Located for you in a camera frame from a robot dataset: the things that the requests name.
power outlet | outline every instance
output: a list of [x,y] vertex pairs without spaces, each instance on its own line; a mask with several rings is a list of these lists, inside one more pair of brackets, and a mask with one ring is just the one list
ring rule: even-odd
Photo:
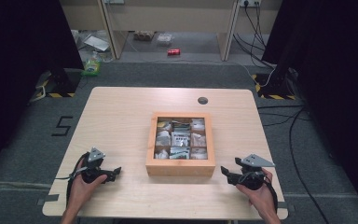
[[241,7],[245,7],[245,1],[248,1],[248,7],[260,7],[261,5],[261,0],[241,0]]

person's right hand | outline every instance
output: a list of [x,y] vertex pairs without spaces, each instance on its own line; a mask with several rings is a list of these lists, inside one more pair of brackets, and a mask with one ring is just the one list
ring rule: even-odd
[[[264,174],[266,174],[266,181],[272,181],[272,173],[262,168]],[[246,194],[249,198],[249,204],[253,205],[257,209],[258,214],[267,223],[281,223],[277,214],[275,213],[274,201],[272,194],[266,184],[263,184],[260,189],[251,190],[244,185],[238,184],[237,189]]]

wooden box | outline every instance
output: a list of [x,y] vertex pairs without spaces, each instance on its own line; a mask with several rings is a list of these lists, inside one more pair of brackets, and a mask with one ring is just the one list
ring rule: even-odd
[[[193,122],[195,119],[196,121],[204,121],[204,130],[200,130],[202,125],[199,126],[199,124],[194,124],[196,123],[196,121]],[[167,125],[167,123],[170,123],[171,127],[163,127],[163,125]],[[179,128],[183,128],[181,126],[182,124],[186,126],[187,123],[191,123],[189,130],[189,142],[186,141],[188,140],[187,137],[181,138],[180,134],[182,131],[178,131]],[[169,146],[166,145],[167,141],[165,140],[157,141],[158,135],[166,134],[162,133],[164,131],[168,132],[170,135],[171,144]],[[168,159],[157,159],[158,157],[164,158],[167,156],[169,157]],[[209,114],[171,112],[154,113],[151,120],[146,158],[146,170],[149,175],[212,176],[214,167],[215,160],[213,151],[212,123]]]

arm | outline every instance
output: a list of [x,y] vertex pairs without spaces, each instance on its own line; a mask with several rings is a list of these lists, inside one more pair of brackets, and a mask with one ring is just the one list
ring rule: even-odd
[[[272,173],[263,169],[263,172],[267,176],[267,181],[272,181]],[[237,189],[246,194],[249,198],[249,204],[254,205],[257,209],[258,214],[266,221],[268,224],[277,224],[281,223],[277,214],[275,213],[274,202],[272,199],[271,192],[265,184],[260,189],[251,190],[246,188],[244,185],[238,184]]]
[[88,184],[83,181],[81,175],[77,175],[71,187],[71,195],[69,196],[68,206],[62,214],[61,224],[74,223],[77,213],[82,206],[91,198],[92,192],[104,182],[107,175],[101,175],[92,183]]

red can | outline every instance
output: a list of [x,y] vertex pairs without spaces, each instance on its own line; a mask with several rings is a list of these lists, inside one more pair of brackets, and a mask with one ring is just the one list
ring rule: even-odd
[[168,56],[170,55],[180,55],[180,49],[169,49],[167,50]]

